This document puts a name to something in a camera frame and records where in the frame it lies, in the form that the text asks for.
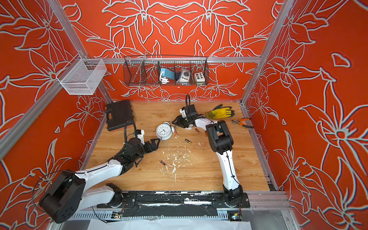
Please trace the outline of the white round twin-bell alarm clock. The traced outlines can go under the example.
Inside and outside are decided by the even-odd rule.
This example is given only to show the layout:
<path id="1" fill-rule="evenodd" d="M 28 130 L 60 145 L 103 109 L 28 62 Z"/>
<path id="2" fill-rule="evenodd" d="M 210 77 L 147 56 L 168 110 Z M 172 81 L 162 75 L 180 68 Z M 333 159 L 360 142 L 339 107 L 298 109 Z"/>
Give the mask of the white round twin-bell alarm clock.
<path id="1" fill-rule="evenodd" d="M 174 127 L 169 122 L 164 122 L 156 128 L 156 136 L 161 141 L 169 140 L 174 132 Z"/>

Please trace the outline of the white square alarm clock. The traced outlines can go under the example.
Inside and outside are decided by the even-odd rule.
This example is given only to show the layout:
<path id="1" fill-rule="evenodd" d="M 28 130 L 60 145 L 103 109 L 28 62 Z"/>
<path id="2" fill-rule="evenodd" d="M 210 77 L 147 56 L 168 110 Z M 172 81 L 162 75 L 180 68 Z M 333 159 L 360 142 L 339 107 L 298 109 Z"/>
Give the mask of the white square alarm clock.
<path id="1" fill-rule="evenodd" d="M 192 130 L 193 128 L 194 128 L 193 124 L 190 124 L 190 125 L 185 127 L 186 130 Z"/>

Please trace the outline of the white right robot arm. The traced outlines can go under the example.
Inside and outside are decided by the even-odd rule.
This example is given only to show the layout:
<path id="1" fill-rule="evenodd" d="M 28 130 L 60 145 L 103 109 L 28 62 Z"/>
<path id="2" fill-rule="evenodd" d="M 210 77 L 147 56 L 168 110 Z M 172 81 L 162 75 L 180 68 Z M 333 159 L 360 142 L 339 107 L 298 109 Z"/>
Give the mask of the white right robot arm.
<path id="1" fill-rule="evenodd" d="M 224 202 L 229 207 L 240 205 L 243 198 L 243 187 L 236 175 L 232 154 L 234 140 L 226 121 L 198 113 L 188 94 L 185 102 L 186 105 L 180 109 L 180 115 L 172 124 L 188 130 L 201 128 L 206 131 L 209 145 L 220 162 Z"/>

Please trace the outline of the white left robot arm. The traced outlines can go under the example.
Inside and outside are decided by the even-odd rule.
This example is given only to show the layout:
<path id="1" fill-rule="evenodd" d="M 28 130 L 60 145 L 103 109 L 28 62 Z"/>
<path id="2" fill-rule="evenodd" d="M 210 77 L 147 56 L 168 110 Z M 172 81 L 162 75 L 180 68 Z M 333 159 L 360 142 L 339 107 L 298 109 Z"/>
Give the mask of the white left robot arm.
<path id="1" fill-rule="evenodd" d="M 48 214 L 54 222 L 63 223 L 76 212 L 89 207 L 125 206 L 123 191 L 117 185 L 95 185 L 121 176 L 132 167 L 138 166 L 146 154 L 159 148 L 161 142 L 159 138 L 144 141 L 143 130 L 137 128 L 134 129 L 131 139 L 127 137 L 125 134 L 123 148 L 104 164 L 76 172 L 59 170 L 59 176 L 40 198 L 36 207 Z"/>

